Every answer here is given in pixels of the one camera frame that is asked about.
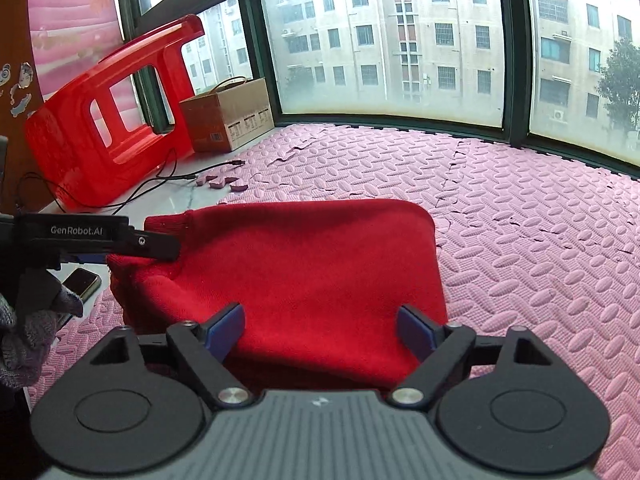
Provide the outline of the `grey knit gloved left hand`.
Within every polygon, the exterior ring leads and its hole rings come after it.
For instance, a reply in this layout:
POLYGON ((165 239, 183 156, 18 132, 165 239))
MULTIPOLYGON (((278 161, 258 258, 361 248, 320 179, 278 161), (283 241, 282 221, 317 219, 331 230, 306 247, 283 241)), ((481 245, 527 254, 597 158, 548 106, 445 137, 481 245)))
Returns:
POLYGON ((81 299, 46 269, 1 281, 1 385, 32 386, 64 316, 80 318, 81 299))

